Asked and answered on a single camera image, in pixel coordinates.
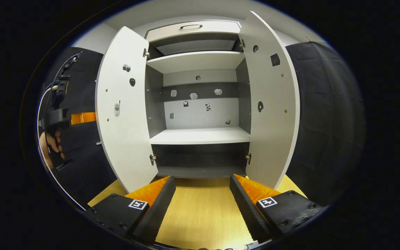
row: wooden floor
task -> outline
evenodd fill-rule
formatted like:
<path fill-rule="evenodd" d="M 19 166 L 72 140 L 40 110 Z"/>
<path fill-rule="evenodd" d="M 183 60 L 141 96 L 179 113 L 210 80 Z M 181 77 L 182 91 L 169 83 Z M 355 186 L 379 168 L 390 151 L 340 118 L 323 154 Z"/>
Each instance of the wooden floor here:
<path fill-rule="evenodd" d="M 286 175 L 277 191 L 303 192 Z M 126 195 L 118 180 L 88 203 L 94 206 L 111 193 Z M 229 190 L 229 179 L 176 179 L 176 191 L 157 235 L 174 247 L 226 249 L 253 242 Z"/>

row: ceiling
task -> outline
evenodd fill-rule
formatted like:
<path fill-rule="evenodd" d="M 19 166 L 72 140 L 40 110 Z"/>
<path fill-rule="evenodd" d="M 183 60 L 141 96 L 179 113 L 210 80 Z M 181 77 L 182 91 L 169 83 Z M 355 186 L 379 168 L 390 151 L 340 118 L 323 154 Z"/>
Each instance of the ceiling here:
<path fill-rule="evenodd" d="M 274 30 L 278 30 L 300 42 L 323 41 L 300 22 L 270 6 L 251 0 L 149 0 L 135 5 L 110 19 L 106 24 L 119 30 L 123 26 L 131 29 L 141 25 L 178 16 L 208 15 L 245 19 L 254 11 Z"/>

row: white cabinet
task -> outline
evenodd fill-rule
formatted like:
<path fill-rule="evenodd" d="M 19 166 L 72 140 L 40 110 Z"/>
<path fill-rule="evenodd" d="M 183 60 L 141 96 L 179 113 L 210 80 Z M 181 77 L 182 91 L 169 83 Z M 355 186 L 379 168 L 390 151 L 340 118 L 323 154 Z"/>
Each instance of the white cabinet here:
<path fill-rule="evenodd" d="M 158 50 L 203 37 L 235 46 L 168 56 Z M 103 149 L 128 192 L 156 174 L 247 174 L 276 188 L 294 151 L 300 113 L 291 59 L 252 11 L 241 29 L 208 20 L 160 27 L 144 39 L 121 28 L 103 57 L 95 101 Z"/>

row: drawer handle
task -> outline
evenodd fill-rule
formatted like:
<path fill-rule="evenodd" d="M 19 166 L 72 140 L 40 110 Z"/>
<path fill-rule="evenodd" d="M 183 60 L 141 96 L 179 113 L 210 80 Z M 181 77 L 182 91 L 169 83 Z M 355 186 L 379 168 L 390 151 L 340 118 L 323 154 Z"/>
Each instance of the drawer handle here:
<path fill-rule="evenodd" d="M 183 29 L 183 27 L 188 27 L 188 26 L 197 26 L 197 25 L 198 25 L 198 27 L 199 27 L 199 28 L 203 27 L 203 24 L 189 24 L 189 25 L 184 25 L 184 26 L 181 26 L 181 27 L 180 27 L 180 30 L 181 30 L 181 29 Z"/>

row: cabinet door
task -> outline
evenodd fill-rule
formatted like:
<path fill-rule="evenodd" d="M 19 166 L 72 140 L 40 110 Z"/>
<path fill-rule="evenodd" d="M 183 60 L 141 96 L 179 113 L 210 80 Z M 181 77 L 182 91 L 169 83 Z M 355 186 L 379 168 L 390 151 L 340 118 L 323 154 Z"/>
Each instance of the cabinet door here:
<path fill-rule="evenodd" d="M 277 188 L 294 152 L 299 89 L 291 58 L 276 32 L 252 12 L 239 33 L 251 87 L 248 177 Z"/>
<path fill-rule="evenodd" d="M 158 172 L 149 159 L 152 148 L 144 101 L 143 51 L 148 47 L 148 41 L 122 27 L 103 56 L 95 89 L 101 143 L 116 177 L 129 193 L 149 184 Z"/>

